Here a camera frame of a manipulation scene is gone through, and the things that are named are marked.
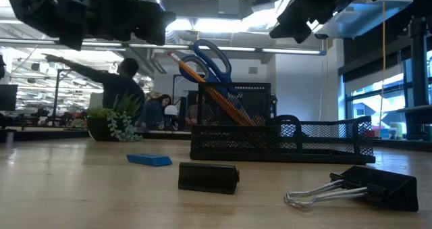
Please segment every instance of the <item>scissors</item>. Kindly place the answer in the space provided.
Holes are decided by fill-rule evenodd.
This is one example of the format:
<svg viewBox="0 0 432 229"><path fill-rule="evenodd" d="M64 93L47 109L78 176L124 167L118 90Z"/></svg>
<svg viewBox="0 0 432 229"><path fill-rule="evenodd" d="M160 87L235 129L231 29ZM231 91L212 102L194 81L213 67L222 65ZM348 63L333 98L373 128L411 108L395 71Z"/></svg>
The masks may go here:
<svg viewBox="0 0 432 229"><path fill-rule="evenodd" d="M200 46L208 47L212 52L214 52L218 58L224 64L226 71L222 72L217 64L200 49ZM223 54L223 52L213 43L207 40L197 40L193 46L192 50L196 55L187 55L182 58L185 63L193 62L204 72L204 79L206 82L228 82L231 83L231 73L232 67L229 59ZM191 75L179 67L182 76L189 81L198 83ZM215 87L224 97L228 97L229 92L234 93L235 89L232 87Z"/></svg>

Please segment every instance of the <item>potted plant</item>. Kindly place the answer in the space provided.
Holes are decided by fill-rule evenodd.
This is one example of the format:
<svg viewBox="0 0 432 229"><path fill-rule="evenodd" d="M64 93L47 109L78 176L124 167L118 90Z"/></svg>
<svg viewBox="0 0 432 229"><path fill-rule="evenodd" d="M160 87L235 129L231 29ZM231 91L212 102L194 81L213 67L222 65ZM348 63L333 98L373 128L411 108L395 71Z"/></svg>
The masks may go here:
<svg viewBox="0 0 432 229"><path fill-rule="evenodd" d="M139 98L124 95L116 99L113 109L95 108L88 110L87 127L90 136L96 141L140 141L134 134L132 118L138 114Z"/></svg>

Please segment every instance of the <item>woman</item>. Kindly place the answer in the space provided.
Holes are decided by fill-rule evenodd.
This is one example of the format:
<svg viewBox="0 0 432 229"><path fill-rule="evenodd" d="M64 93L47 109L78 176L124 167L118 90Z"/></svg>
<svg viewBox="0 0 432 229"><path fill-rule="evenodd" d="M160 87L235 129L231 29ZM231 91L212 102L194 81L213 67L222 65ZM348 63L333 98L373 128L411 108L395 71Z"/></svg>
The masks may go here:
<svg viewBox="0 0 432 229"><path fill-rule="evenodd" d="M164 109L168 105L171 105L171 97L169 95L161 95L156 99L146 101L137 126L148 130L164 129Z"/></svg>

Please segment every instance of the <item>computer monitor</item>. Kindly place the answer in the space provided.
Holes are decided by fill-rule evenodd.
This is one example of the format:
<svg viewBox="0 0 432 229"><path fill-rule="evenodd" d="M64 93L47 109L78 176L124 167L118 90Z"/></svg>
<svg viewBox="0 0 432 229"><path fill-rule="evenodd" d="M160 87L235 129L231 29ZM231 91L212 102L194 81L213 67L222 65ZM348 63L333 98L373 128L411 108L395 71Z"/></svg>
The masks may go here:
<svg viewBox="0 0 432 229"><path fill-rule="evenodd" d="M0 84L0 111L15 111L18 85Z"/></svg>

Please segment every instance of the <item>wooden table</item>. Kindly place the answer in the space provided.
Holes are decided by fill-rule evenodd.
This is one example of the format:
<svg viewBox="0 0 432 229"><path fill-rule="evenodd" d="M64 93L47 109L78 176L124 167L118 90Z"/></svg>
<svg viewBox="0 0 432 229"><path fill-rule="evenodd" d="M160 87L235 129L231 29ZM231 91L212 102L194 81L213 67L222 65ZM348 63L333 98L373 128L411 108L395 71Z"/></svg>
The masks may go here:
<svg viewBox="0 0 432 229"><path fill-rule="evenodd" d="M288 190L329 182L350 166L307 163L235 164L235 195L177 189L189 141L97 143L90 139L0 145L0 228L432 228L432 154L375 149L373 167L414 175L420 211L379 209L358 201L286 205ZM172 166L130 164L127 153L169 155Z"/></svg>

